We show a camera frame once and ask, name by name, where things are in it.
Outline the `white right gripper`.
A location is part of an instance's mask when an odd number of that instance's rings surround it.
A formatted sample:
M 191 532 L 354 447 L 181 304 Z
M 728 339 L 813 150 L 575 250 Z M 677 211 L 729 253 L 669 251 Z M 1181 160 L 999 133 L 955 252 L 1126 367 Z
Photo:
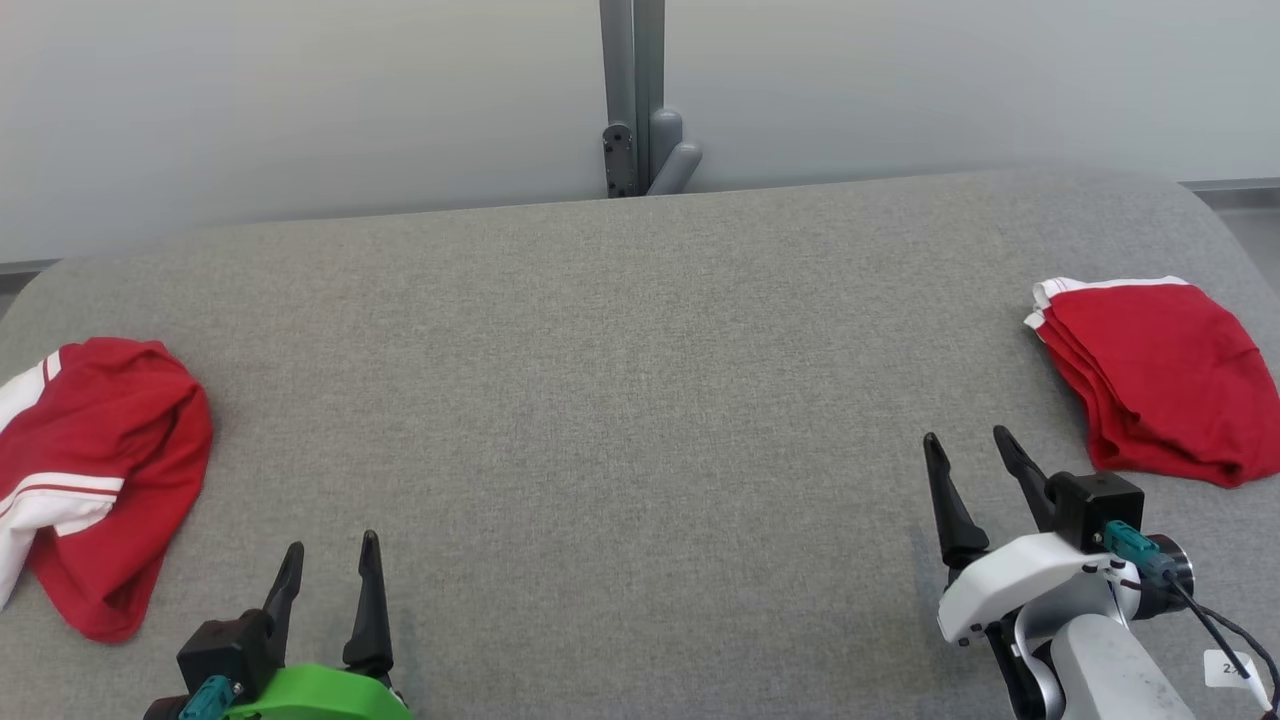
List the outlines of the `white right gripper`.
M 1056 506 L 1048 477 L 1021 447 L 1012 432 L 993 427 L 993 438 L 1006 471 L 1018 482 L 1039 532 L 1053 529 Z M 1023 536 L 989 552 L 989 537 L 972 519 L 951 478 L 951 462 L 940 438 L 923 437 L 927 478 L 947 588 L 937 623 L 943 639 L 957 644 L 1009 612 L 1052 594 L 1084 575 L 1100 583 L 1101 598 L 1111 609 L 1101 612 L 1126 625 L 1132 620 L 1132 591 L 1111 583 L 1132 578 L 1132 568 L 1115 568 L 1107 552 L 1083 553 L 1052 533 Z

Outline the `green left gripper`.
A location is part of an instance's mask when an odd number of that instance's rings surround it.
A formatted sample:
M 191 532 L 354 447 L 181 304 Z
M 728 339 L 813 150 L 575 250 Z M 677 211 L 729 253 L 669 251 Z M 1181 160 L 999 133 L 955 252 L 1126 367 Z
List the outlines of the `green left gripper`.
M 293 602 L 300 593 L 305 544 L 293 542 L 262 606 L 270 620 L 268 656 L 284 661 Z M 301 664 L 279 670 L 255 701 L 232 706 L 225 719 L 411 719 L 393 692 L 394 667 L 381 546 L 366 530 L 358 557 L 361 588 L 353 630 L 342 652 L 346 670 Z

